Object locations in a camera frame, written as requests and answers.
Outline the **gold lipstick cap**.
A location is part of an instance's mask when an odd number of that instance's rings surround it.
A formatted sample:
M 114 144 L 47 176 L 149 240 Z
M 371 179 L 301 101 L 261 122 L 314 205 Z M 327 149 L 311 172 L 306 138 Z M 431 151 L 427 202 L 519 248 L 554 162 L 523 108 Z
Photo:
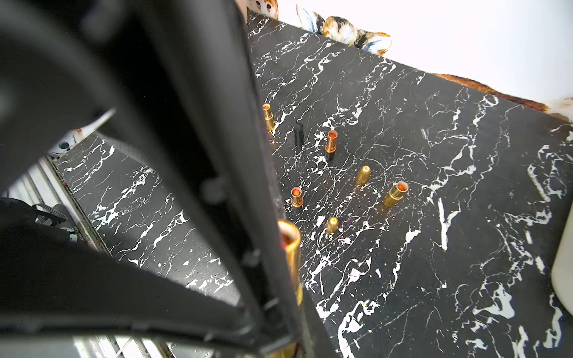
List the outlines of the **gold lipstick cap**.
M 334 233 L 337 232 L 337 230 L 339 228 L 339 224 L 340 223 L 339 223 L 339 220 L 337 219 L 337 217 L 331 217 L 327 221 L 325 232 L 328 235 L 333 235 Z
M 369 180 L 370 173 L 371 173 L 370 167 L 369 166 L 363 166 L 360 169 L 359 173 L 357 174 L 356 181 L 355 181 L 356 185 L 357 186 L 365 185 L 367 183 L 367 181 Z

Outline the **black lipstick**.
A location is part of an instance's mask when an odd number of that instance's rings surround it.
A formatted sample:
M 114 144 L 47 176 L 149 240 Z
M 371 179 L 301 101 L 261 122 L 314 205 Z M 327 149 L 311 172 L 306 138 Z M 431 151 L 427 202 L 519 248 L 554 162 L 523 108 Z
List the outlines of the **black lipstick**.
M 300 187 L 296 186 L 291 189 L 291 204 L 295 208 L 300 208 L 304 204 L 304 197 Z
M 328 131 L 327 142 L 325 144 L 325 158 L 328 162 L 334 159 L 337 151 L 337 137 L 338 133 L 335 130 Z

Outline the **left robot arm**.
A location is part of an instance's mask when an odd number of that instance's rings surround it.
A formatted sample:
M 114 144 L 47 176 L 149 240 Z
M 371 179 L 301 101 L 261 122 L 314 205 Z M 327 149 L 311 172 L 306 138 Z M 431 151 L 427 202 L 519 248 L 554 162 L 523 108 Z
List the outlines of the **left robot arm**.
M 234 1 L 3 1 L 1 190 L 66 132 L 155 170 L 226 265 L 233 306 L 73 243 L 1 200 L 1 335 L 131 334 L 263 355 L 301 338 Z

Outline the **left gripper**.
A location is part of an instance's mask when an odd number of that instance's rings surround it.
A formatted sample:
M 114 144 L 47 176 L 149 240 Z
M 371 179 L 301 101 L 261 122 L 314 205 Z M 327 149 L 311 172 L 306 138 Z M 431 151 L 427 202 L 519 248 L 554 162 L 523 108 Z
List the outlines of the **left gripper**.
M 3 1 L 1 186 L 10 186 L 95 110 L 167 180 L 201 184 L 187 150 L 159 131 L 195 134 L 209 175 L 248 186 L 251 121 L 246 24 L 233 1 Z

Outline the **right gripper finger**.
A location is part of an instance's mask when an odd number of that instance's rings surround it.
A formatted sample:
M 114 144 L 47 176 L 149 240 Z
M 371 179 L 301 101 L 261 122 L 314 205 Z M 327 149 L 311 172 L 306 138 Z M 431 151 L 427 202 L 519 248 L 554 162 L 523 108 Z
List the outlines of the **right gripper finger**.
M 304 357 L 338 357 L 311 294 L 305 288 L 303 289 L 302 309 L 306 341 Z

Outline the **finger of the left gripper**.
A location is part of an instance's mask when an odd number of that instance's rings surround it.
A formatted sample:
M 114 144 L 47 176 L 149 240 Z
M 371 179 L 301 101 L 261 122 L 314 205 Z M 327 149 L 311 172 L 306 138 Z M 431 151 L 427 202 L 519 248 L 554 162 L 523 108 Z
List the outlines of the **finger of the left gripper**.
M 121 1 L 103 49 L 122 93 L 103 137 L 170 186 L 232 275 L 240 307 L 207 306 L 205 342 L 280 349 L 301 314 L 279 232 L 269 136 L 234 1 Z
M 1 336 L 125 334 L 260 354 L 246 313 L 148 271 L 59 241 L 42 225 L 1 228 Z

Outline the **black lipstick cap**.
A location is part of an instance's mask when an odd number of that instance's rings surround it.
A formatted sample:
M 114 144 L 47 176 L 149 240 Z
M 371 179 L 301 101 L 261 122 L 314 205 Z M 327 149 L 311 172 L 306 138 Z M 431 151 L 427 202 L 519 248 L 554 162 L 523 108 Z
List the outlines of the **black lipstick cap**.
M 295 148 L 301 151 L 304 146 L 304 125 L 296 123 L 293 127 L 293 132 L 295 136 Z

